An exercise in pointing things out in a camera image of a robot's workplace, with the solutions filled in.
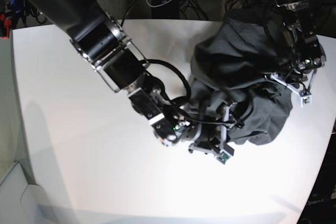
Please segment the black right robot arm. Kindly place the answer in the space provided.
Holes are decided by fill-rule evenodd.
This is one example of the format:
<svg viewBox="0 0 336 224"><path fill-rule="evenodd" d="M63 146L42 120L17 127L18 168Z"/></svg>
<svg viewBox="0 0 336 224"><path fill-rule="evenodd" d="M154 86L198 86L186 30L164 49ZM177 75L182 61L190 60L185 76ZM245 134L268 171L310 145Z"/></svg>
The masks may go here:
<svg viewBox="0 0 336 224"><path fill-rule="evenodd" d="M147 119L165 146L178 143L195 125L225 125L189 116L182 106L190 100L190 93L171 100L162 81L148 72L152 60L141 52L134 54L136 45L96 0L28 1L69 36L77 53L113 92L127 92L133 109Z"/></svg>

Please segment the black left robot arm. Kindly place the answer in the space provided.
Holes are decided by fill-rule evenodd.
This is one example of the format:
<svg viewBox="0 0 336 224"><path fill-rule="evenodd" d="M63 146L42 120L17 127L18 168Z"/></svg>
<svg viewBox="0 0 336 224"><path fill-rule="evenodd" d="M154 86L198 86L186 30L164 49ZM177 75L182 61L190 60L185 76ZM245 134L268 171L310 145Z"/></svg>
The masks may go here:
<svg viewBox="0 0 336 224"><path fill-rule="evenodd" d="M309 73L321 68L326 61L316 35L309 1L274 0L276 6L284 11L284 25L293 35L293 64L299 73Z"/></svg>

